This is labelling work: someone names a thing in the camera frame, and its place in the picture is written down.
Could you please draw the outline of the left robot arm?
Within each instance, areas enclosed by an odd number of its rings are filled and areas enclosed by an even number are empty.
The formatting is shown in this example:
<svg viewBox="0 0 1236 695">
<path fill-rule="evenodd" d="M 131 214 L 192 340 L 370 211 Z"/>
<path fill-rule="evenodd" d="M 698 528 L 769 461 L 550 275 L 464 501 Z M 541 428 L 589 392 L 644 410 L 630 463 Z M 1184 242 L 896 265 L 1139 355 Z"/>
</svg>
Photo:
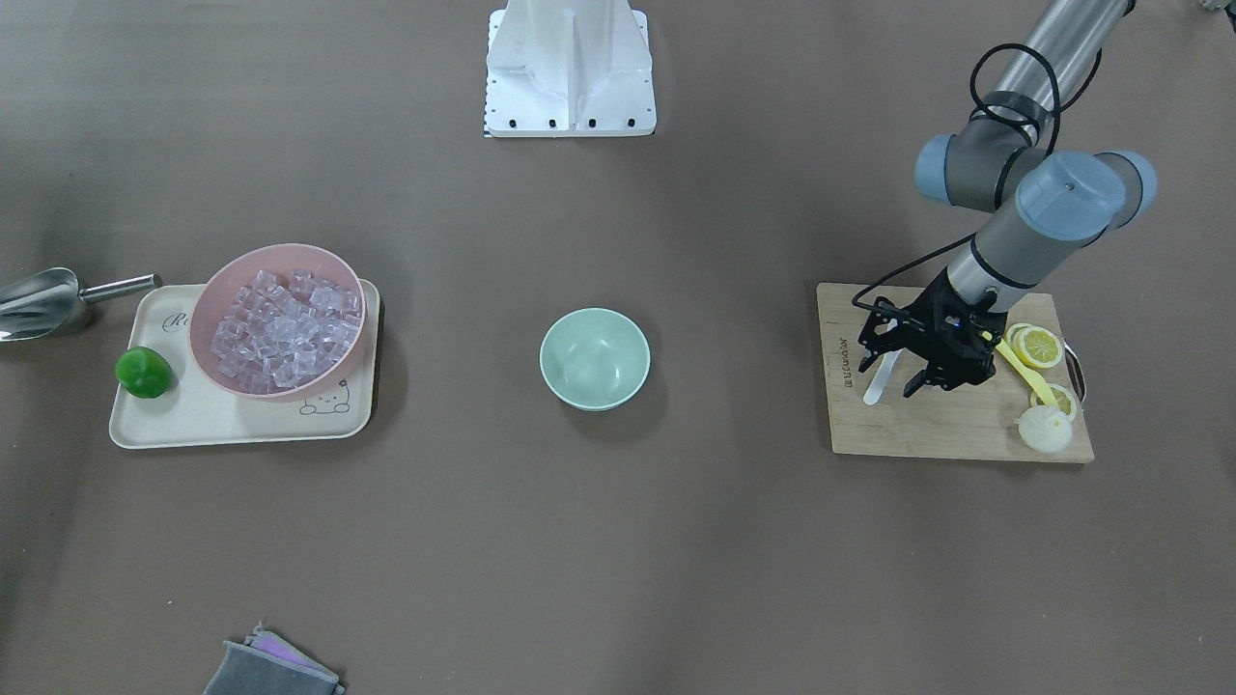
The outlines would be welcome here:
<svg viewBox="0 0 1236 695">
<path fill-rule="evenodd" d="M 967 126 L 928 141 L 915 185 L 933 202 L 986 211 L 899 325 L 899 348 L 923 359 L 904 396 L 980 385 L 1012 308 L 1074 252 L 1143 215 L 1153 166 L 1138 153 L 1060 150 L 1063 113 L 1082 96 L 1131 1 L 1054 1 L 1009 54 L 993 92 L 971 92 Z"/>
</svg>

